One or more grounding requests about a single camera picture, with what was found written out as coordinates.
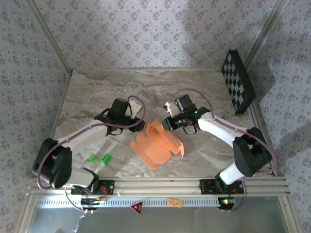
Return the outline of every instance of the black mounting plate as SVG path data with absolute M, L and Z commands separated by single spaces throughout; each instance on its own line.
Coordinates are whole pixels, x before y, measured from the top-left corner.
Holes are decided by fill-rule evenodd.
M 113 190 L 115 186 L 114 180 L 98 180 L 98 186 L 95 189 L 93 193 L 86 192 L 82 187 L 80 186 L 74 186 L 74 188 L 71 189 L 71 195 L 98 195 L 103 196 L 104 193 L 102 190 L 100 190 L 100 187 L 104 187 L 107 190 L 108 195 L 113 195 Z
M 201 189 L 201 194 L 236 194 L 235 192 L 232 192 L 232 189 L 235 188 L 239 194 L 244 193 L 244 188 L 242 181 L 235 181 L 231 185 L 228 186 L 227 189 L 225 189 L 223 192 L 221 192 L 215 184 L 215 179 L 202 179 L 200 180 L 199 187 Z

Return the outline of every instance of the patterned wallpaper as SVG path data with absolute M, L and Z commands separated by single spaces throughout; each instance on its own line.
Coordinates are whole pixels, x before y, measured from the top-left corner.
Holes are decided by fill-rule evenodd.
M 311 2 L 293 0 L 249 77 L 305 232 L 311 233 Z
M 12 232 L 67 80 L 21 0 L 0 2 L 0 232 Z
M 72 69 L 244 60 L 274 0 L 35 0 Z

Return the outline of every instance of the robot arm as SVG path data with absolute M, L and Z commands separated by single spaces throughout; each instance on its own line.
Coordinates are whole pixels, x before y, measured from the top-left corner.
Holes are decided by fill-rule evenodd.
M 136 114 L 140 108 L 141 106 L 132 100 L 127 101 L 117 98 L 110 109 L 102 111 L 83 128 L 58 140 L 47 138 L 41 145 L 33 166 L 33 173 L 37 175 L 43 158 L 54 146 L 62 143 L 62 145 L 52 151 L 45 161 L 40 172 L 40 178 L 54 188 L 60 188 L 69 184 L 77 185 L 86 188 L 89 192 L 93 192 L 97 188 L 98 175 L 86 168 L 72 168 L 72 157 L 85 146 L 92 143 L 94 139 L 108 136 L 118 129 L 114 126 L 105 126 L 103 123 L 130 126 L 138 122 L 139 118 L 136 117 Z M 141 131 L 144 125 L 145 122 L 141 121 L 136 126 L 129 128 L 129 130 L 132 132 Z
M 165 130 L 174 131 L 180 127 L 193 126 L 195 129 L 215 135 L 233 148 L 235 162 L 215 176 L 216 185 L 220 190 L 227 189 L 229 185 L 244 177 L 253 176 L 272 160 L 271 154 L 264 146 L 236 130 L 248 132 L 265 142 L 261 131 L 256 127 L 248 130 L 214 116 L 220 121 L 219 123 L 215 121 L 209 109 L 204 107 L 197 109 L 188 95 L 183 95 L 175 102 L 177 107 L 172 103 L 166 103 L 164 106 L 171 114 L 162 122 Z

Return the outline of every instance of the marble surface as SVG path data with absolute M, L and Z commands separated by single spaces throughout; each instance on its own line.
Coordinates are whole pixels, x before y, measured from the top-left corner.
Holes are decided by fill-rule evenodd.
M 247 113 L 243 116 L 235 115 L 223 76 L 218 71 L 124 70 L 87 74 L 74 72 L 54 138 L 80 129 L 103 109 L 109 108 L 115 98 L 126 99 L 129 95 L 139 96 L 146 104 L 146 122 L 155 118 L 162 121 L 169 116 L 162 106 L 174 92 L 187 87 L 202 91 L 210 99 L 215 114 L 219 117 L 239 126 L 253 126 Z M 205 100 L 196 93 L 185 91 L 184 94 L 189 94 L 197 107 L 208 108 Z M 73 167 L 87 167 L 101 177 L 208 177 L 214 176 L 234 161 L 232 148 L 209 133 L 198 131 L 196 135 L 187 135 L 182 129 L 173 133 L 183 142 L 185 156 L 181 159 L 180 155 L 172 155 L 172 158 L 156 171 L 148 169 L 131 151 L 129 142 L 135 139 L 137 133 L 128 130 L 119 136 L 94 139 L 94 143 L 73 157 L 72 164 Z M 103 166 L 101 162 L 93 165 L 89 161 L 93 153 L 99 159 L 109 153 L 113 159 L 107 166 Z

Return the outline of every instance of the green block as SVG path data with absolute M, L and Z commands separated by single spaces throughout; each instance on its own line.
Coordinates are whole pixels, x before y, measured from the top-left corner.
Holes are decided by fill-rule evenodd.
M 107 154 L 104 156 L 104 158 L 102 158 L 102 163 L 107 165 L 110 162 L 110 160 L 112 160 L 112 157 L 109 154 Z
M 93 163 L 93 164 L 97 163 L 97 162 L 98 162 L 97 156 L 96 156 L 95 154 L 92 154 L 92 155 L 91 155 L 91 158 L 90 158 L 90 161 L 91 161 L 91 163 Z

